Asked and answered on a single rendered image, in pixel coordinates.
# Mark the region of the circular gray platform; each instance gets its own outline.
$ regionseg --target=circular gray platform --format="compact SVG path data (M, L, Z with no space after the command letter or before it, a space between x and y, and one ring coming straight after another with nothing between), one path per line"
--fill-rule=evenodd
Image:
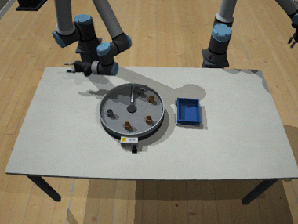
M145 139L163 122L165 105L152 88L128 83L111 89L100 104L100 120L112 136Z

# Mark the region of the tabletop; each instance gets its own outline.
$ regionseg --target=tabletop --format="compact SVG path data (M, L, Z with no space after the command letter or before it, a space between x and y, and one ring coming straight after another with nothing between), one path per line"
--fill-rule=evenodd
M5 173L94 179L296 179L298 167L260 70L119 67L116 76L47 67ZM122 148L100 122L100 102L115 86L151 87L164 121ZM177 98L199 99L200 125L178 125Z

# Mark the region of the black table leg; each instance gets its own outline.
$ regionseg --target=black table leg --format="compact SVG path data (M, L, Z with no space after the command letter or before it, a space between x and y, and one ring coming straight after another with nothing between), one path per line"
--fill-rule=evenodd
M39 188L48 194L54 201L61 201L61 196L41 176L28 175L27 177L39 186Z
M243 197L242 204L249 204L254 199L256 199L262 192L267 190L270 186L272 186L278 179L268 179L262 181L258 186L255 187L248 195Z

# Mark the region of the blue tray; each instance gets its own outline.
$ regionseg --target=blue tray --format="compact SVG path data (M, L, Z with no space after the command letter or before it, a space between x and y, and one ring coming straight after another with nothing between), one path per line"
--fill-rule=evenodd
M201 123L199 99L177 98L177 123L181 125Z

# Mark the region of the robotic arm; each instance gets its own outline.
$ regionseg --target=robotic arm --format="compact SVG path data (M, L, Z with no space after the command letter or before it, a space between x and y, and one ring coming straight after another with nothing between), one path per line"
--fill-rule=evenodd
M231 39L231 27L234 21L233 13L237 0L223 0L220 12L216 14L213 31L207 50L202 50L202 67L224 68L229 67L227 61L227 47ZM289 39L294 39L291 48L298 42L298 4L293 0L275 0L292 20L292 27L296 33Z
M102 39L96 37L91 16L81 14L72 22L71 0L55 0L57 25L53 37L62 48L78 41L76 53L81 54L82 61L65 63L74 65L74 71L67 72L116 75L118 64L114 57L130 48L132 41L124 34L107 0L93 0L93 3L112 38L111 43L101 43Z

